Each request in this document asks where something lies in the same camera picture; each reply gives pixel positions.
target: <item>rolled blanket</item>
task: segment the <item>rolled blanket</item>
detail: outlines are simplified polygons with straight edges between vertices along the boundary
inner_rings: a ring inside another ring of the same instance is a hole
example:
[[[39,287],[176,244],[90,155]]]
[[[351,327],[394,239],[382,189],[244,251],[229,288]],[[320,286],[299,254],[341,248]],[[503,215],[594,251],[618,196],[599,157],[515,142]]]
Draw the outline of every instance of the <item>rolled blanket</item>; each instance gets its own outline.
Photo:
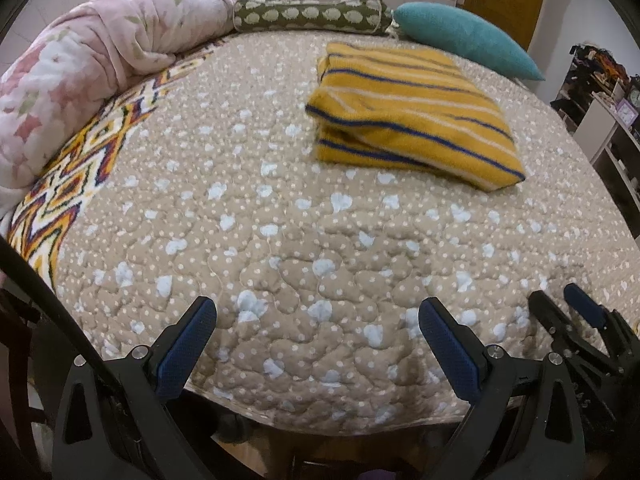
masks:
[[[53,21],[0,78],[0,218],[114,94],[233,29],[237,0],[91,0]]]
[[[525,179],[495,102],[430,49],[327,45],[306,111],[325,162],[447,174],[492,191]]]

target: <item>bed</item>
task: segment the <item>bed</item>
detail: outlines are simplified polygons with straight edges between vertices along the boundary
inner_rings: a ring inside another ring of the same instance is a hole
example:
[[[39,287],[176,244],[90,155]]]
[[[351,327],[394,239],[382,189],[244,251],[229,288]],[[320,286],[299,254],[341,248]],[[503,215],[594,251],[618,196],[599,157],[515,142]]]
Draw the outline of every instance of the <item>bed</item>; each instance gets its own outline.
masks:
[[[550,107],[454,57],[504,111],[526,181],[485,194],[320,164],[304,104],[329,41],[422,48],[227,36],[110,102],[18,206],[8,239],[105,359],[209,296],[218,324],[188,388],[284,430],[364,434],[466,412],[417,325],[428,296],[513,356],[548,352],[526,298],[563,304],[569,281],[637,329],[640,253]]]

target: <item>pink floral blanket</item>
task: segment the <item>pink floral blanket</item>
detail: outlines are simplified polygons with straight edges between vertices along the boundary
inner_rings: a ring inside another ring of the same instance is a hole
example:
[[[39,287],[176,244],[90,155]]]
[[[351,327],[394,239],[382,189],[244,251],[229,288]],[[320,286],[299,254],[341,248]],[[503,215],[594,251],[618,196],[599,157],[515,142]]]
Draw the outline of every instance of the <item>pink floral blanket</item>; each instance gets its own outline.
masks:
[[[0,78],[0,219],[106,99],[230,32],[235,2],[91,0],[45,28]]]

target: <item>metal screw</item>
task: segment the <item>metal screw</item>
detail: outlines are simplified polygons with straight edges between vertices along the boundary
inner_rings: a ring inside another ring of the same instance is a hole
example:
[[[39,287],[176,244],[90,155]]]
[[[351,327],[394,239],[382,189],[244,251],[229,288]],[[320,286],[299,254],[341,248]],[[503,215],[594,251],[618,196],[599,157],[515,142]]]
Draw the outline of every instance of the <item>metal screw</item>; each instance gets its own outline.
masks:
[[[136,346],[131,351],[131,357],[133,357],[134,359],[142,359],[146,357],[148,353],[149,353],[149,348],[144,345],[140,345],[140,346]]]
[[[493,357],[494,359],[500,359],[504,356],[504,350],[498,345],[488,346],[486,352],[489,354],[489,357]]]
[[[551,364],[555,364],[556,366],[562,364],[562,356],[555,352],[551,352],[551,354],[549,354],[549,360],[551,361]]]

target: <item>teal pillow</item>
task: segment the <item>teal pillow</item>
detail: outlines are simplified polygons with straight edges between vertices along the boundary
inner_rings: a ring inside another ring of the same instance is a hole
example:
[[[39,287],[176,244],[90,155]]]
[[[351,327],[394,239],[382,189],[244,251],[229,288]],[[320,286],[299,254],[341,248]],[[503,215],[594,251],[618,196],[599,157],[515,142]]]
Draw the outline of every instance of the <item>teal pillow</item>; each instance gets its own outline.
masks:
[[[402,4],[394,19],[418,43],[466,57],[506,77],[544,81],[536,63],[509,35],[480,16],[444,4]]]

